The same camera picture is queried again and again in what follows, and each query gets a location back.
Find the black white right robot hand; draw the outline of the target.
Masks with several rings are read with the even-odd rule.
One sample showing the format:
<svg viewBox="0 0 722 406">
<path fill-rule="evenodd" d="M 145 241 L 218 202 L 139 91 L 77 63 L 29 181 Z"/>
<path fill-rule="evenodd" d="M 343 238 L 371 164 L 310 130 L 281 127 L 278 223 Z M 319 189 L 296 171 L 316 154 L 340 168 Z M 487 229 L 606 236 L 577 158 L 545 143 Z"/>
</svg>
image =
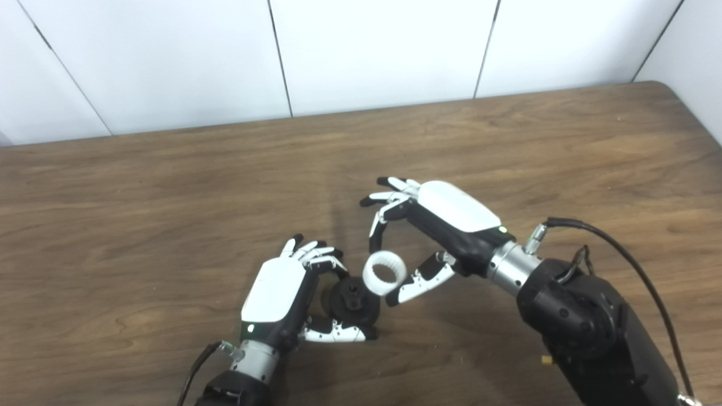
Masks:
<svg viewBox="0 0 722 406">
<path fill-rule="evenodd" d="M 381 206 L 369 231 L 371 253 L 381 250 L 387 225 L 402 219 L 441 246 L 386 295 L 390 307 L 433 290 L 454 275 L 488 278 L 496 252 L 515 240 L 503 231 L 497 215 L 451 183 L 390 176 L 377 178 L 377 184 L 387 191 L 359 201 L 360 206 Z"/>
</svg>

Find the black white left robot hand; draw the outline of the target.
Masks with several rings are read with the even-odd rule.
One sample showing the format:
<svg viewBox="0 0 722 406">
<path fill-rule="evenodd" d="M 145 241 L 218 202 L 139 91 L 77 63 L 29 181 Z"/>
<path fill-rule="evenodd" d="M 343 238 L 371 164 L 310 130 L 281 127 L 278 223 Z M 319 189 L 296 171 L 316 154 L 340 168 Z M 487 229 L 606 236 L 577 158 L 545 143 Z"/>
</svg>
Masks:
<svg viewBox="0 0 722 406">
<path fill-rule="evenodd" d="M 303 341 L 363 342 L 378 339 L 373 326 L 309 312 L 320 276 L 350 277 L 341 262 L 343 252 L 325 241 L 303 244 L 296 234 L 285 242 L 278 257 L 261 265 L 243 303 L 240 342 L 258 342 L 276 355 L 286 355 Z"/>
</svg>

